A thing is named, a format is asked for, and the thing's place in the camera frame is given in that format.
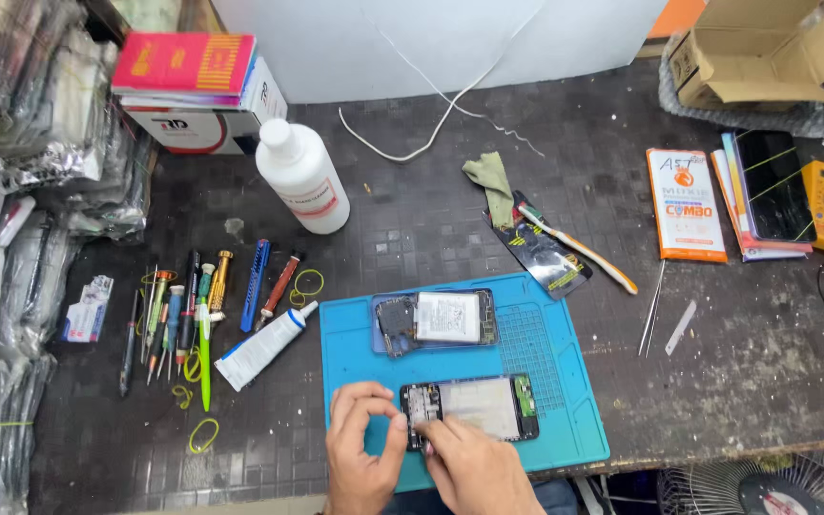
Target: fan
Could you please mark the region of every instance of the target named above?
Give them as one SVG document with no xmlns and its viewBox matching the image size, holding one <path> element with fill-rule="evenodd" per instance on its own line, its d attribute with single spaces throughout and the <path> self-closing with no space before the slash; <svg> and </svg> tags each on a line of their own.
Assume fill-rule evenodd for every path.
<svg viewBox="0 0 824 515">
<path fill-rule="evenodd" d="M 664 515 L 824 515 L 824 466 L 794 454 L 658 475 Z"/>
</svg>

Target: white plastic bottle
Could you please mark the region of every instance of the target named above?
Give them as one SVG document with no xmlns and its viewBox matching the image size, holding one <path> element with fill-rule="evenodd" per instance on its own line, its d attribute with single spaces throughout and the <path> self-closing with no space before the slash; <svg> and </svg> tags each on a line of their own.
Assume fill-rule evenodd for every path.
<svg viewBox="0 0 824 515">
<path fill-rule="evenodd" d="M 318 235 L 344 226 L 349 199 L 319 134 L 302 124 L 269 120 L 259 128 L 259 139 L 259 173 L 303 226 Z"/>
<path fill-rule="evenodd" d="M 314 300 L 301 310 L 285 311 L 259 333 L 235 345 L 235 348 L 215 362 L 215 368 L 236 391 L 240 391 L 259 375 L 295 336 L 304 331 L 307 317 L 316 309 L 317 302 Z"/>
</svg>

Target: disassembled smartphone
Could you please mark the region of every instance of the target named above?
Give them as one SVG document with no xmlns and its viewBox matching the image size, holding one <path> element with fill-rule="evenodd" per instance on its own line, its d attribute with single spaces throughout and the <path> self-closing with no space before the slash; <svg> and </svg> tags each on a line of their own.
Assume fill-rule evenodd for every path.
<svg viewBox="0 0 824 515">
<path fill-rule="evenodd" d="M 495 345 L 494 298 L 487 288 L 375 295 L 374 352 L 400 357 L 419 348 Z"/>
<path fill-rule="evenodd" d="M 425 436 L 415 431 L 417 423 L 443 420 L 446 415 L 506 442 L 539 436 L 528 374 L 406 385 L 399 389 L 399 407 L 408 419 L 407 451 L 425 449 Z"/>
</svg>

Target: hand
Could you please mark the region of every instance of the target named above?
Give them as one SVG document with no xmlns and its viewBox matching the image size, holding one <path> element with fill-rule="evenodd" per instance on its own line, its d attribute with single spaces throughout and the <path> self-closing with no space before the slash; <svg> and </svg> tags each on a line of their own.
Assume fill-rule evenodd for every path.
<svg viewBox="0 0 824 515">
<path fill-rule="evenodd" d="M 332 393 L 326 452 L 330 462 L 327 515 L 374 515 L 386 507 L 406 456 L 406 415 L 390 401 L 393 392 L 369 381 Z M 371 415 L 386 415 L 390 428 L 380 456 L 364 452 L 364 430 Z"/>
<path fill-rule="evenodd" d="M 416 431 L 428 437 L 425 464 L 456 515 L 545 514 L 513 445 L 450 415 Z"/>
</svg>

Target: blue silicone repair mat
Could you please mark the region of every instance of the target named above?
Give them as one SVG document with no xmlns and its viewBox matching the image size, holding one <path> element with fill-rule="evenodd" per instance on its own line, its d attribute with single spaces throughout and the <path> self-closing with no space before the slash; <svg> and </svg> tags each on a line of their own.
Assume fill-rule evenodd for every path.
<svg viewBox="0 0 824 515">
<path fill-rule="evenodd" d="M 564 300 L 550 298 L 527 272 L 441 284 L 417 290 L 490 288 L 501 341 L 482 348 L 418 350 L 392 359 L 371 350 L 371 298 L 319 307 L 326 427 L 338 387 L 378 381 L 392 391 L 410 383 L 527 372 L 539 414 L 539 438 L 514 443 L 526 471 L 609 457 L 609 444 Z M 380 454 L 388 420 L 373 417 L 364 449 Z M 434 486 L 420 453 L 406 453 L 396 491 Z"/>
</svg>

